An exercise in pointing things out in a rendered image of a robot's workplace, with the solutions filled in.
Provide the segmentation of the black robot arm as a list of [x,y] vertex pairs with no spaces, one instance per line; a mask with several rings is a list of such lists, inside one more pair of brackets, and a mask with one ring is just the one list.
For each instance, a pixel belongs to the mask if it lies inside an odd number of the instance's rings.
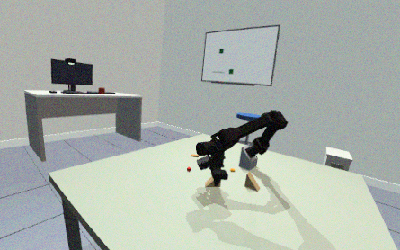
[[[197,143],[196,152],[198,156],[205,156],[197,160],[198,167],[200,170],[211,168],[213,162],[209,155],[224,155],[225,151],[237,144],[241,138],[267,127],[260,137],[254,139],[253,145],[245,150],[250,159],[257,154],[262,155],[268,150],[270,140],[275,132],[286,128],[287,125],[288,121],[280,111],[271,110],[240,127],[223,129],[210,136],[211,141]],[[219,139],[217,139],[217,136]]]

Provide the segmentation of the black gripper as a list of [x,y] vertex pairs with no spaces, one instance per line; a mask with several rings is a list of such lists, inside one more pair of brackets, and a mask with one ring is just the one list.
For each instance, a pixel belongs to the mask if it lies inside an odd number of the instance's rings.
[[214,179],[214,185],[218,186],[219,182],[221,180],[227,180],[228,179],[228,173],[225,170],[222,170],[221,168],[224,168],[224,159],[226,159],[225,154],[224,155],[211,155],[213,165],[211,168],[209,167],[209,170],[211,171],[211,175],[213,176]]

